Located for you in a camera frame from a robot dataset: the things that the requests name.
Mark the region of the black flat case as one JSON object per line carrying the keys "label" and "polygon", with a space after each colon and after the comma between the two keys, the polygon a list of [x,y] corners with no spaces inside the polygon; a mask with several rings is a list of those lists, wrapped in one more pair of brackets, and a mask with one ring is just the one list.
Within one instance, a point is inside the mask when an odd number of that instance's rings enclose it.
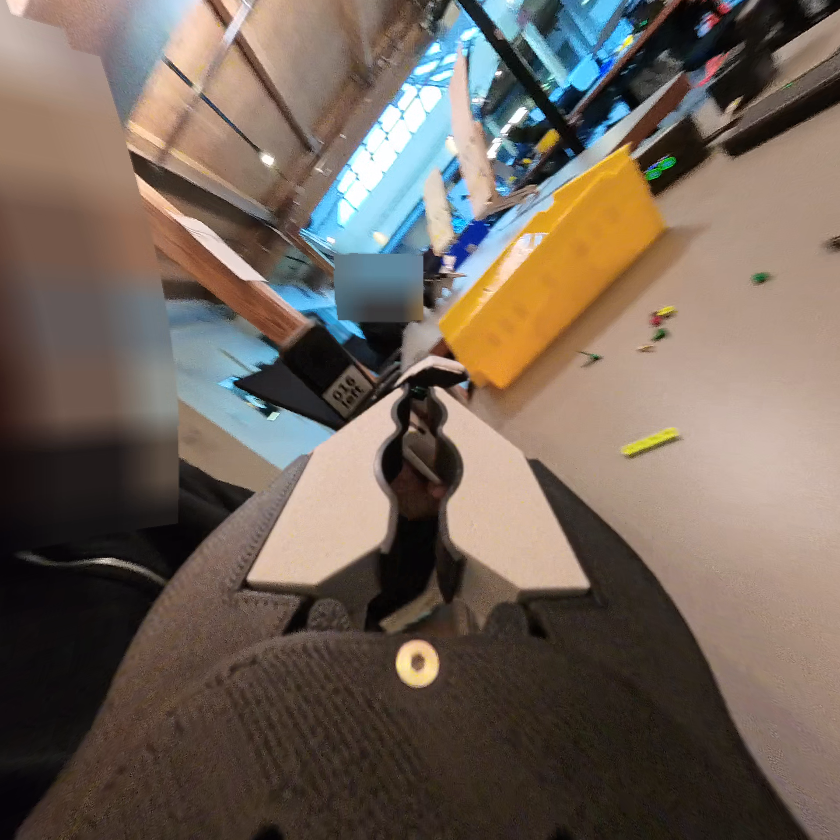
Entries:
{"label": "black flat case", "polygon": [[721,142],[730,156],[740,156],[839,102],[839,65],[826,61],[750,105]]}

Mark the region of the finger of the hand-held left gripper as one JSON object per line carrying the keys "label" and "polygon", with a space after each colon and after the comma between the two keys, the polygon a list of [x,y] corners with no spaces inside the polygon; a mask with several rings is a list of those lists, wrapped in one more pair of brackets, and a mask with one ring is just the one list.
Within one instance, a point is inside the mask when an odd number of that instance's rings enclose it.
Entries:
{"label": "finger of the hand-held left gripper", "polygon": [[427,356],[408,367],[394,384],[394,390],[407,393],[427,393],[439,387],[448,389],[469,380],[466,368],[456,360],[442,356]]}

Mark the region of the black flat panel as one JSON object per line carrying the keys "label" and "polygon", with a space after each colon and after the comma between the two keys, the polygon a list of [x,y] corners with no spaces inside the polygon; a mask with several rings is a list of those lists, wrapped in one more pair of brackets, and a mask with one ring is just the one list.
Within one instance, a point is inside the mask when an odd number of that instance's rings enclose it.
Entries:
{"label": "black flat panel", "polygon": [[281,358],[262,364],[255,373],[237,378],[234,385],[263,403],[305,417],[332,431],[340,430],[345,424],[342,417]]}

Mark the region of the tall printed sign board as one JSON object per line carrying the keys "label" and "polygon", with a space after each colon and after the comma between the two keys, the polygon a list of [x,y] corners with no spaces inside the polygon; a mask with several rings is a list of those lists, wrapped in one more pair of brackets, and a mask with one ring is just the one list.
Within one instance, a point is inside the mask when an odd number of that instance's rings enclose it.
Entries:
{"label": "tall printed sign board", "polygon": [[491,206],[497,198],[496,179],[487,157],[484,130],[471,110],[468,65],[461,47],[456,53],[448,95],[458,168],[474,218],[481,220],[492,212]]}

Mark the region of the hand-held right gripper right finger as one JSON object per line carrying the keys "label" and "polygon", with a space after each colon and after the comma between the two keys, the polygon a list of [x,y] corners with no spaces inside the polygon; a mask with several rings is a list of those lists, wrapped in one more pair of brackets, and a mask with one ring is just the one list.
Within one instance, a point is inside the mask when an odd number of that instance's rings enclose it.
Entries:
{"label": "hand-held right gripper right finger", "polygon": [[447,587],[478,627],[500,605],[590,594],[559,519],[522,451],[440,387],[439,453],[449,458],[449,494],[439,536]]}

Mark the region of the black box with green lights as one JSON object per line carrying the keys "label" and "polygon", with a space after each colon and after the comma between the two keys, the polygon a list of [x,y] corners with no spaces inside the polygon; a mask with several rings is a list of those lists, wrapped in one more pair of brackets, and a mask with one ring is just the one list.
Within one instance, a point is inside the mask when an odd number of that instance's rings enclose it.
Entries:
{"label": "black box with green lights", "polygon": [[702,165],[709,148],[698,123],[685,116],[641,143],[632,157],[650,192],[657,196]]}

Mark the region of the wooden diagonal beam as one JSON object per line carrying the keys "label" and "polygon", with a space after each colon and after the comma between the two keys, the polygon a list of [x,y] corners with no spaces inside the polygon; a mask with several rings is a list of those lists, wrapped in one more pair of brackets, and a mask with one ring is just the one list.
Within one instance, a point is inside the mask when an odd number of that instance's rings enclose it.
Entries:
{"label": "wooden diagonal beam", "polygon": [[182,214],[162,194],[136,176],[154,246],[218,300],[280,345],[310,320],[266,283],[242,281],[190,236],[173,218]]}

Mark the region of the white paper notice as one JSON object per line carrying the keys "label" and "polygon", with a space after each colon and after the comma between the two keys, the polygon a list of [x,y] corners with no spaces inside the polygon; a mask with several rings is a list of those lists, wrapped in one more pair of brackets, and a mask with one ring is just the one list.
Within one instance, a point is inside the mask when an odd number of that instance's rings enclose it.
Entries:
{"label": "white paper notice", "polygon": [[237,278],[246,282],[266,284],[266,279],[250,266],[239,254],[216,234],[209,226],[198,219],[182,214],[173,215],[174,220],[202,245],[220,263],[228,268]]}

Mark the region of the lime flat toy bar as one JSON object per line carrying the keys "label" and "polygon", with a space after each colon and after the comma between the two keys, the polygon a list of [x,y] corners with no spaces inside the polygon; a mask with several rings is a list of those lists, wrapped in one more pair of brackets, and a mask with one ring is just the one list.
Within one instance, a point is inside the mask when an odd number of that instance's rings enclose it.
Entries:
{"label": "lime flat toy bar", "polygon": [[679,430],[675,427],[667,427],[629,444],[625,444],[621,447],[620,452],[623,457],[632,459],[672,444],[679,439]]}

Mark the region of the person's left hand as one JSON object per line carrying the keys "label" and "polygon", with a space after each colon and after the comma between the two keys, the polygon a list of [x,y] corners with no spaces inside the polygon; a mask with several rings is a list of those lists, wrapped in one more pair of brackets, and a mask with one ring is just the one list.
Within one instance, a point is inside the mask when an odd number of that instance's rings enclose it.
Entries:
{"label": "person's left hand", "polygon": [[444,483],[430,480],[408,462],[390,483],[400,516],[409,521],[436,519],[448,493]]}

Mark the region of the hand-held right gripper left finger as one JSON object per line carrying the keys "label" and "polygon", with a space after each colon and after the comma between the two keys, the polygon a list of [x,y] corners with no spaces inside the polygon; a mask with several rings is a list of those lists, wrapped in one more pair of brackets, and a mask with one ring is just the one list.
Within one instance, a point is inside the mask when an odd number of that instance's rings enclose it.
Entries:
{"label": "hand-held right gripper left finger", "polygon": [[256,592],[340,602],[365,625],[396,537],[408,388],[399,387],[313,450],[246,576]]}

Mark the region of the short printed sign board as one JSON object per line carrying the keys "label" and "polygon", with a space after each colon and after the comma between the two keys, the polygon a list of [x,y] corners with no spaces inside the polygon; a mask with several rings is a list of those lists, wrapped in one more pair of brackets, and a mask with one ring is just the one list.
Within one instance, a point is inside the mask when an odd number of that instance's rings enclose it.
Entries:
{"label": "short printed sign board", "polygon": [[432,251],[438,257],[447,254],[456,240],[452,213],[439,169],[432,169],[423,186],[427,234]]}

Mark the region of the yellow plastic bin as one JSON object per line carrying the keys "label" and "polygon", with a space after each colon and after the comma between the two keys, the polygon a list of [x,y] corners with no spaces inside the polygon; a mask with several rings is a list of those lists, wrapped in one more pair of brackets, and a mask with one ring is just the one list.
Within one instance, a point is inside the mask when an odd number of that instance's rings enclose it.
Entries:
{"label": "yellow plastic bin", "polygon": [[666,230],[625,144],[562,185],[439,321],[479,388],[509,387]]}

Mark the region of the black steel column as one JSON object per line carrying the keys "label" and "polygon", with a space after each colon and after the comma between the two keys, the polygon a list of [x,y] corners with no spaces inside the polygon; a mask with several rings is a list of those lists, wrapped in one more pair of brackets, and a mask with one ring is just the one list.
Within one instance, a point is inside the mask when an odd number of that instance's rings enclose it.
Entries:
{"label": "black steel column", "polygon": [[560,145],[568,156],[576,156],[585,151],[583,143],[576,135],[567,118],[550,100],[542,89],[530,66],[523,61],[519,53],[505,38],[501,29],[488,15],[478,1],[457,1],[457,5],[466,13],[486,41],[507,66],[516,81],[528,93],[531,100],[542,112],[549,126],[560,136]]}

